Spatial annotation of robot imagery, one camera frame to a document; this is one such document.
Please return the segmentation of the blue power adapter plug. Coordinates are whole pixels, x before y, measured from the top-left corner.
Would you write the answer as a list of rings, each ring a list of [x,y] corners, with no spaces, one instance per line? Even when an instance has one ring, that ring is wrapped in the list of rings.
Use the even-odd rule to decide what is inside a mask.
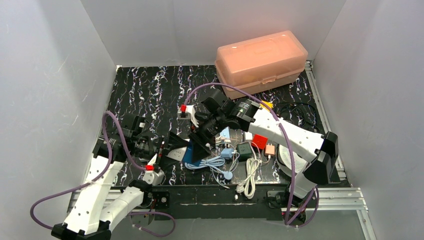
[[[194,156],[193,146],[191,143],[189,143],[188,147],[185,150],[185,154],[183,156],[182,162],[185,164],[193,165],[195,167],[199,167],[201,164],[201,160],[194,161],[193,156]]]

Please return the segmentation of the yellow cube socket adapter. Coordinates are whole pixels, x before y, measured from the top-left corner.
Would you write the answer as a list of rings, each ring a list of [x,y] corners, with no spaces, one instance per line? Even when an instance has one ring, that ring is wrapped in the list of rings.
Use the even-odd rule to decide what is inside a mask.
[[[267,109],[267,110],[268,110],[269,108],[270,108],[270,109],[273,109],[273,108],[274,108],[273,103],[271,103],[271,102],[267,102],[267,101],[262,101],[260,105],[261,105],[261,107],[262,107],[262,108]]]

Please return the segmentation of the pink translucent storage box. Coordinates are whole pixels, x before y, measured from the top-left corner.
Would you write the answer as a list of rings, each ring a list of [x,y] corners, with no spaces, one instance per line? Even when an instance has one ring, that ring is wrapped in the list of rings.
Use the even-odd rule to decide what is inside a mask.
[[[287,30],[221,46],[214,62],[226,96],[243,97],[293,83],[305,69],[308,52]]]

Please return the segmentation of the small light blue charger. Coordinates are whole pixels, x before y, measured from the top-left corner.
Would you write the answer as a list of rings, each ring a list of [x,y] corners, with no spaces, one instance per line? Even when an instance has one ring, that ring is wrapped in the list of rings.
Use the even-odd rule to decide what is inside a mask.
[[[232,159],[234,156],[234,149],[233,148],[224,148],[220,152],[220,156],[223,159]]]

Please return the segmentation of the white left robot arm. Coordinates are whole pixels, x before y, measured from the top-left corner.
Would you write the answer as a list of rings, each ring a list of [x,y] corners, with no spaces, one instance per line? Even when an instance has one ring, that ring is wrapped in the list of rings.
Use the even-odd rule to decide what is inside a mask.
[[[102,134],[93,149],[85,182],[75,189],[77,198],[67,217],[51,228],[51,235],[60,240],[108,240],[113,230],[126,217],[136,214],[153,216],[156,208],[166,207],[168,193],[155,192],[165,177],[161,162],[171,152],[185,152],[189,143],[173,132],[152,141],[145,135],[145,118],[129,115],[119,122],[115,131],[102,126]],[[136,160],[146,164],[136,164]],[[132,180],[116,198],[109,199],[115,178],[125,163],[142,171],[142,178]]]

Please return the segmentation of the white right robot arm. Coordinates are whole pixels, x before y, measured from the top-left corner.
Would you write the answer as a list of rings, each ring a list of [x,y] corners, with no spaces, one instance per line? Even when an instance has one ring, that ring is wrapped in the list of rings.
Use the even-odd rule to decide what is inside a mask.
[[[303,199],[317,185],[329,183],[339,156],[335,133],[320,134],[287,122],[261,107],[258,99],[252,96],[233,101],[220,90],[215,90],[201,103],[208,113],[195,114],[199,124],[192,127],[189,134],[194,161],[208,157],[216,146],[216,135],[228,127],[265,137],[288,148],[290,159],[297,154],[307,162],[291,181],[288,191],[293,196]]]

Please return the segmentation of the light blue socket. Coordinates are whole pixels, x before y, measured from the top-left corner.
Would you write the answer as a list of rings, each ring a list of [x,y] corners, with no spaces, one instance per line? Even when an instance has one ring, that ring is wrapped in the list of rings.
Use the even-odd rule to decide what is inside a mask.
[[[223,139],[230,139],[231,135],[230,135],[230,129],[228,127],[224,128],[220,133],[219,133],[219,137],[223,138]]]

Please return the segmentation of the red power adapter plug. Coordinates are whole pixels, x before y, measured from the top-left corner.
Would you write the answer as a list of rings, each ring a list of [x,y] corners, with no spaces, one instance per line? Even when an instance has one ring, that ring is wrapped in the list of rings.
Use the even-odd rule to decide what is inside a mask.
[[[268,142],[268,138],[259,134],[254,134],[251,140],[251,145],[260,150],[264,150]]]

